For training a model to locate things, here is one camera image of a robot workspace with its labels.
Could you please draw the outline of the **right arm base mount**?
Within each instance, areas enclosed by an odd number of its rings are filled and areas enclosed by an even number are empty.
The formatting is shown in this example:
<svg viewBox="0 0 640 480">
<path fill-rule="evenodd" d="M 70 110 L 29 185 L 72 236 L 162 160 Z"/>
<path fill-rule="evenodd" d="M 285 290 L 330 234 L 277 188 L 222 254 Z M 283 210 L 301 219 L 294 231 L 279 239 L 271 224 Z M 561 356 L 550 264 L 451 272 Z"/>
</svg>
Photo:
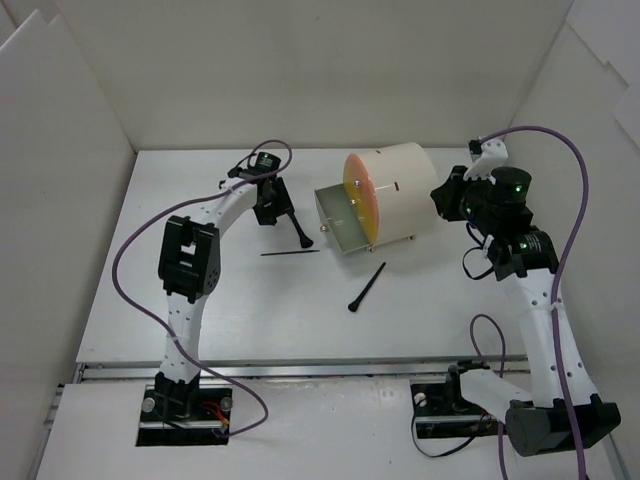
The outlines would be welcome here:
<svg viewBox="0 0 640 480">
<path fill-rule="evenodd" d="M 410 383 L 413 414 L 411 433 L 417 440 L 478 439 L 496 436 L 507 428 L 482 407 L 465 400 L 459 392 L 460 376 L 471 370 L 489 370 L 486 362 L 459 361 L 443 378 Z"/>
</svg>

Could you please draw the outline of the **orange drawer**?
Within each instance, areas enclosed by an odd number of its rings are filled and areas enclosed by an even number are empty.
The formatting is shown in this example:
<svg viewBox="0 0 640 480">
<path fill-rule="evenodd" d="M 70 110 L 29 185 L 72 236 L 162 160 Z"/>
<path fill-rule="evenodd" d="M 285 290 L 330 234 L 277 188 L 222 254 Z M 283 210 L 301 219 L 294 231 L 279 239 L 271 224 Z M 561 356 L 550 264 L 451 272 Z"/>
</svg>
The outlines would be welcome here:
<svg viewBox="0 0 640 480">
<path fill-rule="evenodd" d="M 348 197 L 357 202 L 373 198 L 374 190 L 369 172 L 358 154 L 349 154 L 344 163 L 343 186 Z"/>
</svg>

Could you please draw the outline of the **black brush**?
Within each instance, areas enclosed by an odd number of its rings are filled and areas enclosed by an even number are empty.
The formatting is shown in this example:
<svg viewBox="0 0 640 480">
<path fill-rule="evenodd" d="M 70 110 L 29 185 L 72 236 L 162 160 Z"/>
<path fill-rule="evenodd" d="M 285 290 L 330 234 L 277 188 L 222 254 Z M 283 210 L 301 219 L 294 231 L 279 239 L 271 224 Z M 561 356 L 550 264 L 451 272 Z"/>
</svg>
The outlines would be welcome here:
<svg viewBox="0 0 640 480">
<path fill-rule="evenodd" d="M 367 294 L 369 293 L 369 291 L 371 290 L 371 288 L 373 287 L 373 285 L 375 284 L 375 282 L 379 278 L 380 274 L 384 271 L 386 265 L 387 265 L 387 263 L 383 262 L 378 267 L 378 269 L 375 271 L 373 276 L 368 280 L 367 284 L 362 289 L 362 291 L 356 296 L 356 298 L 352 302 L 350 302 L 348 304 L 347 309 L 348 309 L 349 312 L 355 313 L 355 312 L 358 311 L 362 301 L 367 296 Z"/>
<path fill-rule="evenodd" d="M 298 235 L 300 247 L 302 249 L 310 249 L 314 245 L 314 242 L 304 232 L 304 230 L 303 230 L 301 224 L 299 223 L 295 213 L 294 212 L 288 212 L 287 216 L 291 220 L 291 222 L 292 222 L 292 224 L 293 224 L 293 226 L 295 228 L 295 231 L 296 231 L 296 233 Z"/>
</svg>

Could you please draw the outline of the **thin black eyeliner pencil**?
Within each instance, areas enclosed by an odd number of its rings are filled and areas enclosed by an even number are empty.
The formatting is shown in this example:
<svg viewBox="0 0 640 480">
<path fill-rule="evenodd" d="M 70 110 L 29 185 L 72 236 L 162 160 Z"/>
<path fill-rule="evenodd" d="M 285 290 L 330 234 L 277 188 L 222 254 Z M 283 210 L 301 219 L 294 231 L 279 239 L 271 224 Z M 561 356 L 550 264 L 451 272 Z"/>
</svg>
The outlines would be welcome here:
<svg viewBox="0 0 640 480">
<path fill-rule="evenodd" d="M 302 254 L 310 254 L 310 253 L 319 253 L 318 249 L 301 249 L 301 250 L 288 250 L 288 251 L 277 251 L 277 252 L 265 252 L 261 253 L 261 257 L 272 257 L 272 256 L 288 256 L 288 255 L 302 255 Z"/>
</svg>

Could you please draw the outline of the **aluminium rail frame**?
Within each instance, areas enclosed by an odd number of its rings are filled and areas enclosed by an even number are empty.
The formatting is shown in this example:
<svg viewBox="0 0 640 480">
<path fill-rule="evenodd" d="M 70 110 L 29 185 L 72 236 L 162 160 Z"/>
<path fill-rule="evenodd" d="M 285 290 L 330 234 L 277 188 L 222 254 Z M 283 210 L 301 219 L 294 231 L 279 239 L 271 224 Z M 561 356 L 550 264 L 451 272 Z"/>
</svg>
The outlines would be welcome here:
<svg viewBox="0 0 640 480">
<path fill-rule="evenodd" d="M 244 213 L 221 242 L 222 272 L 206 303 L 203 363 L 234 377 L 422 374 L 482 353 L 530 371 L 516 307 L 460 223 L 437 221 L 414 240 L 344 255 L 320 230 L 314 191 L 342 178 L 346 149 L 299 149 L 284 172 L 296 217 L 319 253 L 301 250 L 289 219 L 260 226 Z M 164 223 L 194 215 L 240 159 L 238 150 L 138 154 L 75 361 L 84 380 L 153 376 L 164 356 L 158 278 Z M 347 306 L 384 271 L 355 313 Z"/>
</svg>

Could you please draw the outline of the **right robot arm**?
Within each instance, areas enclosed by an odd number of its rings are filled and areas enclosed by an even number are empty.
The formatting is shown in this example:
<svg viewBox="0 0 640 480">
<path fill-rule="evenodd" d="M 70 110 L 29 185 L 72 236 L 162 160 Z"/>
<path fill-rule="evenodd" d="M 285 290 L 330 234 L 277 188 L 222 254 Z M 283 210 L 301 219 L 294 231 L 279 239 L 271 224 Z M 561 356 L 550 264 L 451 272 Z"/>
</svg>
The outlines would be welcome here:
<svg viewBox="0 0 640 480">
<path fill-rule="evenodd" d="M 472 367 L 444 384 L 442 398 L 455 412 L 475 404 L 504 423 L 523 457 L 590 448 L 621 422 L 617 404 L 603 401 L 589 377 L 553 287 L 560 264 L 550 236 L 532 223 L 530 183 L 519 168 L 497 167 L 481 178 L 457 165 L 431 193 L 441 218 L 482 235 L 480 248 L 516 307 L 532 385 L 521 393 L 487 368 Z"/>
</svg>

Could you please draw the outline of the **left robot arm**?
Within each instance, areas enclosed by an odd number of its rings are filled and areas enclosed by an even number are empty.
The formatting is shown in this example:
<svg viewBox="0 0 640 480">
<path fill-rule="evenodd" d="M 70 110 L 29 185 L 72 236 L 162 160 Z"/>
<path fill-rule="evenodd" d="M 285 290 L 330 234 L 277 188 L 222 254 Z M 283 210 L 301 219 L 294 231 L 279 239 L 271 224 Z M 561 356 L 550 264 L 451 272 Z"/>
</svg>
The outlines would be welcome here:
<svg viewBox="0 0 640 480">
<path fill-rule="evenodd" d="M 167 295 L 168 325 L 164 358 L 155 376 L 156 392 L 175 418 L 191 418 L 199 409 L 201 368 L 199 338 L 204 307 L 221 276 L 220 243 L 245 212 L 260 226 L 274 226 L 282 216 L 295 218 L 284 179 L 276 171 L 281 160 L 261 151 L 247 167 L 234 167 L 222 182 L 223 197 L 205 203 L 192 216 L 171 216 L 164 228 L 158 274 Z"/>
</svg>

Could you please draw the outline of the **cream round drawer organizer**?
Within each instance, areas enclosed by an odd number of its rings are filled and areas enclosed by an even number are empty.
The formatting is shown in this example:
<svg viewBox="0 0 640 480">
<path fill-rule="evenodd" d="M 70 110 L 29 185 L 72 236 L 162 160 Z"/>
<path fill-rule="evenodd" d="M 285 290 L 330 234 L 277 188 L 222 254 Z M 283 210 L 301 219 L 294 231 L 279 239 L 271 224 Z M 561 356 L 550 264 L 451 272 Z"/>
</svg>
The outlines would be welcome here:
<svg viewBox="0 0 640 480">
<path fill-rule="evenodd" d="M 373 246 L 414 237 L 428 230 L 438 214 L 431 192 L 439 185 L 432 160 L 417 143 L 362 151 L 379 207 Z"/>
</svg>

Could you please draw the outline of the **grey green bottom drawer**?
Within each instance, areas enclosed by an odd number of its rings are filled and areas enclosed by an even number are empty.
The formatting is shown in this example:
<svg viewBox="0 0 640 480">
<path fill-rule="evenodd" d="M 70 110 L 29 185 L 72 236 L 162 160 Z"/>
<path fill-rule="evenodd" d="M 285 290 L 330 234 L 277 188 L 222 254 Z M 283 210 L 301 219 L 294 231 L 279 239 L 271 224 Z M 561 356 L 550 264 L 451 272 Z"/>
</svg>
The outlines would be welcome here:
<svg viewBox="0 0 640 480">
<path fill-rule="evenodd" d="M 372 253 L 355 206 L 342 184 L 316 189 L 314 198 L 320 230 L 329 236 L 331 245 L 344 255 L 356 252 Z"/>
</svg>

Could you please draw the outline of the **yellow drawer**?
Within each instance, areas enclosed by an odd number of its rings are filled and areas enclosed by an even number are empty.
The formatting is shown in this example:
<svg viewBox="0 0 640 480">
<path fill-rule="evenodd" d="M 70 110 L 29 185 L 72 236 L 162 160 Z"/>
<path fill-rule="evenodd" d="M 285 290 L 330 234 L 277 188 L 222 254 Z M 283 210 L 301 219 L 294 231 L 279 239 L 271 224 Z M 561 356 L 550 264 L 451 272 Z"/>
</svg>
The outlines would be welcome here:
<svg viewBox="0 0 640 480">
<path fill-rule="evenodd" d="M 375 192 L 370 189 L 353 189 L 350 199 L 367 240 L 375 243 L 379 231 L 379 207 Z"/>
</svg>

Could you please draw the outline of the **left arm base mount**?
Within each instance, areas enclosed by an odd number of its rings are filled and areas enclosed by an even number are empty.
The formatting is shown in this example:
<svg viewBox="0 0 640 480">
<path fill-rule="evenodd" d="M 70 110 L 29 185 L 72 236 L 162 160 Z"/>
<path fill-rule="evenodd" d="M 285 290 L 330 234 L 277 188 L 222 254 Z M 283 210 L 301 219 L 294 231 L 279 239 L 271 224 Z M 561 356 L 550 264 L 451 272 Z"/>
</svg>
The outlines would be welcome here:
<svg viewBox="0 0 640 480">
<path fill-rule="evenodd" d="M 229 443 L 233 392 L 219 386 L 201 387 L 186 405 L 165 405 L 147 387 L 141 402 L 137 447 L 226 446 Z"/>
</svg>

